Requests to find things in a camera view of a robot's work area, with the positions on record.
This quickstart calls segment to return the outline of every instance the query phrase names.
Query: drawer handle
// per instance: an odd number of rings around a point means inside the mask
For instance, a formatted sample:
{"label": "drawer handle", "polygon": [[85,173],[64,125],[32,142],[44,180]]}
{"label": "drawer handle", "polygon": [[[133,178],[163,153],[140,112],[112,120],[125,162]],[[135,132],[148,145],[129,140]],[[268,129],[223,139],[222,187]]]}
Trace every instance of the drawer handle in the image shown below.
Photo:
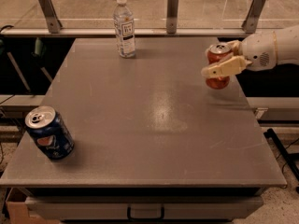
{"label": "drawer handle", "polygon": [[128,207],[127,209],[127,216],[128,219],[131,221],[159,221],[159,220],[163,220],[164,219],[164,208],[161,207],[161,214],[159,217],[155,217],[155,218],[135,218],[131,216],[131,207]]}

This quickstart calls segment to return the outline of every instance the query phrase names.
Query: brown box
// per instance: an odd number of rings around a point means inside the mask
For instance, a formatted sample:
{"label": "brown box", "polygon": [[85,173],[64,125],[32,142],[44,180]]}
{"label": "brown box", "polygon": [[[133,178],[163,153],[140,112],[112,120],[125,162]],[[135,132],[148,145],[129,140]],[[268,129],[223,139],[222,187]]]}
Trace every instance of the brown box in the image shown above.
{"label": "brown box", "polygon": [[11,189],[6,204],[11,224],[59,224],[59,220],[46,220],[40,216],[29,217],[25,204],[26,195],[18,189]]}

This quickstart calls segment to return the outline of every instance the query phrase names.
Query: table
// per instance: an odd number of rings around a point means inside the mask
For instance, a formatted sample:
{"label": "table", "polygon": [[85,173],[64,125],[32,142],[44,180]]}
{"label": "table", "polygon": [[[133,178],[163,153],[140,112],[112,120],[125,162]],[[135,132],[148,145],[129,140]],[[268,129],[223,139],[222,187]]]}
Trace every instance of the table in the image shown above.
{"label": "table", "polygon": [[286,181],[236,78],[216,91],[201,77],[216,42],[138,38],[123,59],[115,39],[77,39],[42,102],[75,149],[50,161],[26,133],[0,185],[44,218],[247,217]]}

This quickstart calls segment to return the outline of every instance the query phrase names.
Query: water bottle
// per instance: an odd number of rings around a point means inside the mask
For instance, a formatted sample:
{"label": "water bottle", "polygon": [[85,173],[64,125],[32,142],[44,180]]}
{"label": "water bottle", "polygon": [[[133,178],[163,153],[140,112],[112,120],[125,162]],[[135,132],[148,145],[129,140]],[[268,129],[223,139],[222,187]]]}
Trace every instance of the water bottle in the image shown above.
{"label": "water bottle", "polygon": [[120,56],[129,58],[135,56],[135,33],[133,13],[126,6],[127,0],[117,0],[113,20],[115,35]]}

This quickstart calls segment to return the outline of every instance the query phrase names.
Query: blue pepsi can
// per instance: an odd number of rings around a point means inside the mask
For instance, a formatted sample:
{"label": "blue pepsi can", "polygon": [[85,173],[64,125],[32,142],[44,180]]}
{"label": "blue pepsi can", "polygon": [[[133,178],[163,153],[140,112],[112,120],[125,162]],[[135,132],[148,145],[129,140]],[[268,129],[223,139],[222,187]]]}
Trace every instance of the blue pepsi can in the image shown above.
{"label": "blue pepsi can", "polygon": [[73,150],[74,141],[62,116],[52,107],[35,108],[26,116],[25,124],[37,147],[49,159],[62,159]]}

